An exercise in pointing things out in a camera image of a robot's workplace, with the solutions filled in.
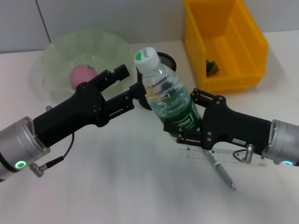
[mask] metal screw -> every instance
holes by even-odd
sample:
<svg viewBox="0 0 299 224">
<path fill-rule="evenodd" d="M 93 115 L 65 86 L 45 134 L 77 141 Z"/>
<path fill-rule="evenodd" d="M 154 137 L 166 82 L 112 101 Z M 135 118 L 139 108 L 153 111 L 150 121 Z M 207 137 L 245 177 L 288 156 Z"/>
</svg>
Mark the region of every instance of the metal screw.
<svg viewBox="0 0 299 224">
<path fill-rule="evenodd" d="M 46 106 L 46 111 L 49 111 L 49 110 L 51 110 L 51 109 L 52 109 L 51 106 Z"/>
<path fill-rule="evenodd" d="M 247 145 L 247 149 L 246 149 L 246 155 L 245 155 L 245 158 L 244 158 L 244 162 L 247 163 L 247 164 L 250 164 L 251 163 L 251 160 L 252 160 L 252 155 L 254 153 L 254 145 L 252 144 L 248 144 Z"/>
</svg>

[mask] green led ring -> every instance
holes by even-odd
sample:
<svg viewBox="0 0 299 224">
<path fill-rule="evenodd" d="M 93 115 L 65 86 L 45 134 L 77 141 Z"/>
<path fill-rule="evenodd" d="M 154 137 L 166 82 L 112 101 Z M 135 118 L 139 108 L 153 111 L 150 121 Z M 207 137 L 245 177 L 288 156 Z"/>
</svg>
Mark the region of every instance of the green led ring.
<svg viewBox="0 0 299 224">
<path fill-rule="evenodd" d="M 15 164 L 15 167 L 17 169 L 22 169 L 23 167 L 26 166 L 26 162 L 25 161 L 18 161 L 16 164 Z"/>
</svg>

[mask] black mesh cup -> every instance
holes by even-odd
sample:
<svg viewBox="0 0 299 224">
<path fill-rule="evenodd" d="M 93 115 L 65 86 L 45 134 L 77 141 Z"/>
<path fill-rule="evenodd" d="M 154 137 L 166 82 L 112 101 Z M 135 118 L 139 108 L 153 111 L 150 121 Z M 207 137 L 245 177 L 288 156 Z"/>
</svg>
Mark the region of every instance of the black mesh cup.
<svg viewBox="0 0 299 224">
<path fill-rule="evenodd" d="M 176 64 L 176 61 L 171 56 L 169 56 L 166 53 L 162 53 L 162 52 L 158 52 L 158 55 L 159 55 L 159 58 L 160 58 L 160 61 L 162 64 L 165 64 L 172 70 L 176 71 L 177 64 Z M 137 81 L 142 82 L 142 74 L 138 71 L 138 69 L 137 69 Z M 138 101 L 139 101 L 140 105 L 143 106 L 145 109 L 151 110 L 151 107 L 148 104 L 145 96 L 139 98 Z"/>
</svg>

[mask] pink ball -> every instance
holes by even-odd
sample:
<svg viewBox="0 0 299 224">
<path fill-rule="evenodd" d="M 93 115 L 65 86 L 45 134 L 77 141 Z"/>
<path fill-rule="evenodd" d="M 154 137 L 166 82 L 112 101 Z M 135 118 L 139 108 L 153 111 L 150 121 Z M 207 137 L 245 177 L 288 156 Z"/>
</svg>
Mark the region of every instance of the pink ball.
<svg viewBox="0 0 299 224">
<path fill-rule="evenodd" d="M 88 82 L 98 75 L 97 71 L 89 65 L 79 65 L 71 71 L 70 81 L 74 90 L 82 82 Z"/>
</svg>

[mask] yellow plastic bin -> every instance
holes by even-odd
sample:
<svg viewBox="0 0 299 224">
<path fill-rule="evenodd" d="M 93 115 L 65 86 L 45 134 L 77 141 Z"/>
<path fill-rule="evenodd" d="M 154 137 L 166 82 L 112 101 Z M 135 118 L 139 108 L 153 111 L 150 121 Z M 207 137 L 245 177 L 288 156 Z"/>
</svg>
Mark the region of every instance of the yellow plastic bin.
<svg viewBox="0 0 299 224">
<path fill-rule="evenodd" d="M 268 43 L 242 0 L 185 0 L 185 46 L 204 91 L 256 85 L 266 72 Z M 206 60 L 220 69 L 206 76 Z"/>
</svg>

